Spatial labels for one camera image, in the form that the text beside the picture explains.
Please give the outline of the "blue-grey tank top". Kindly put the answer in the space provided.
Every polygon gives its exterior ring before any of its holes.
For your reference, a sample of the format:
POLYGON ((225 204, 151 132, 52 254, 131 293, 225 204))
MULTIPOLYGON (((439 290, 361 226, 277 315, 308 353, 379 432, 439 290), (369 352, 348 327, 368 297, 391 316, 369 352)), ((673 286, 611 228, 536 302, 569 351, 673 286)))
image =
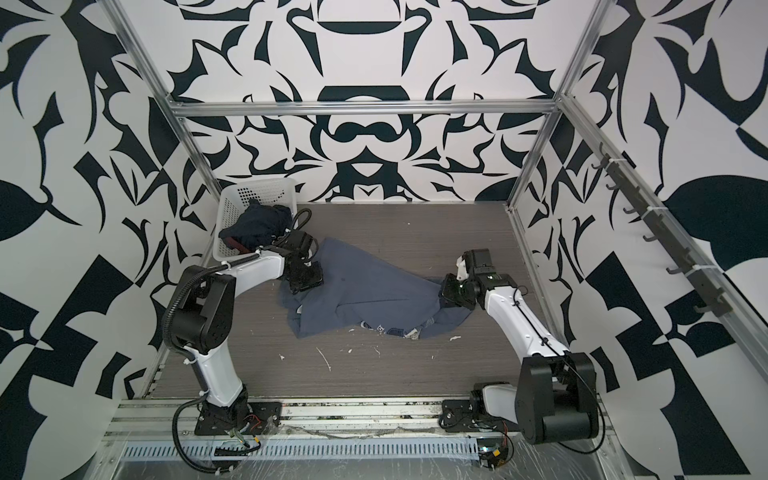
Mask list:
POLYGON ((380 334, 428 339, 460 326, 471 315, 441 304, 441 285, 328 237, 316 255, 323 283, 293 293, 283 281, 278 301, 298 338, 362 326, 380 334))

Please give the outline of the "white plastic laundry basket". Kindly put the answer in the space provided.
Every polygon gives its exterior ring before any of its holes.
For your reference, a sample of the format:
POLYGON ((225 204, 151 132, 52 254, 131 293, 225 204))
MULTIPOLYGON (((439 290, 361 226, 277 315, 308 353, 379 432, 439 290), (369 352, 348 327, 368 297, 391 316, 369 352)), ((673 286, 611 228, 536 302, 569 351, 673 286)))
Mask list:
POLYGON ((296 186, 297 182, 290 178, 258 177, 224 188, 219 199, 213 234, 213 258, 216 261, 229 261, 244 257, 244 254, 227 247, 219 237, 219 233, 236 223, 250 205, 251 200, 257 200, 261 205, 283 205, 295 215, 297 213, 296 186))

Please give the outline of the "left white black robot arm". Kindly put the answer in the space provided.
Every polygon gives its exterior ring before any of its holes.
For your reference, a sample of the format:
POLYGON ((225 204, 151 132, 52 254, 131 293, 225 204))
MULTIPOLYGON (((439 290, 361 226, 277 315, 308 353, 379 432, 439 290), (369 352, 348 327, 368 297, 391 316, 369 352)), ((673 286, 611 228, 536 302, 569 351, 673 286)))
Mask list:
POLYGON ((192 366, 204 404, 227 411, 247 400, 228 349, 237 296, 273 280, 286 282, 292 293, 320 286, 318 249, 311 235, 292 231, 254 253, 185 270, 162 316, 161 331, 167 348, 192 366))

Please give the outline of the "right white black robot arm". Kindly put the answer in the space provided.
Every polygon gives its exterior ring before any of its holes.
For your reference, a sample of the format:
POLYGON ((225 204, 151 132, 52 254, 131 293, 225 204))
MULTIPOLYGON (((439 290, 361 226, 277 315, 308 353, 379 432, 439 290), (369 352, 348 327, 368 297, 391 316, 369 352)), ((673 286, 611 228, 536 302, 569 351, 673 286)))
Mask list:
POLYGON ((524 288, 496 271, 489 250, 469 250, 457 259, 457 272, 441 284, 440 300, 451 307, 482 308, 519 358, 515 385, 487 384, 472 392, 477 419, 511 422, 533 445, 564 445, 601 434, 592 360, 570 351, 547 330, 527 305, 524 288))

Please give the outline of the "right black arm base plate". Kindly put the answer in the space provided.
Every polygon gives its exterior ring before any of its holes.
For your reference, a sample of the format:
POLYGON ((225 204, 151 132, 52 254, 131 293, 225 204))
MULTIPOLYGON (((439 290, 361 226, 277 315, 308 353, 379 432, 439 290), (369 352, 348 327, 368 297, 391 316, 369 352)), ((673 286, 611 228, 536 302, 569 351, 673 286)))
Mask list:
POLYGON ((438 426, 448 433, 496 431, 499 422, 476 400, 444 400, 438 426))

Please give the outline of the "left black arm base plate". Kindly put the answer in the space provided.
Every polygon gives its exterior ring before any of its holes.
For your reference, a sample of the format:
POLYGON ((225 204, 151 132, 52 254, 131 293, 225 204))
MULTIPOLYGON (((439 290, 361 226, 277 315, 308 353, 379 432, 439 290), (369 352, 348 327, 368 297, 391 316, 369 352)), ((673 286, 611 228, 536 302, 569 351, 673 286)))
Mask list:
POLYGON ((243 435, 265 433, 281 421, 282 404, 275 401, 240 402, 219 407, 204 402, 194 434, 196 436, 227 435, 233 429, 243 435))

